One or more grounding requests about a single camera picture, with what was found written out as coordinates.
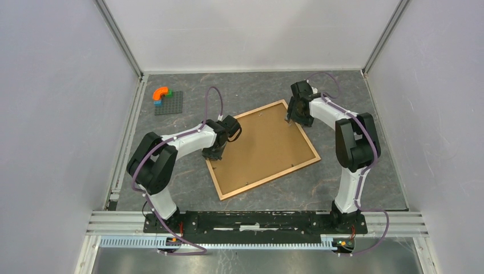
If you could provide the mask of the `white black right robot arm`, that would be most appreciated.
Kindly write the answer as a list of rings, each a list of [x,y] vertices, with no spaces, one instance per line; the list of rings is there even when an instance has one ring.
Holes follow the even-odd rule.
[[[329,224],[337,233],[362,222],[361,192],[369,171],[381,155],[374,118],[332,102],[302,80],[291,85],[287,120],[310,127],[320,120],[334,130],[336,158],[342,167],[338,194],[332,202]]]

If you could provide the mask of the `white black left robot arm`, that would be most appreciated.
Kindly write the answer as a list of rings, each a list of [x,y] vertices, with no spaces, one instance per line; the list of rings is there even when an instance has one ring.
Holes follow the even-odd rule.
[[[145,197],[164,232],[173,232],[179,226],[179,209],[168,189],[176,161],[195,151],[201,151],[205,159],[221,160],[227,143],[237,140],[241,132],[237,119],[228,115],[217,121],[205,120],[177,134],[145,134],[126,171],[132,178],[132,189]]]

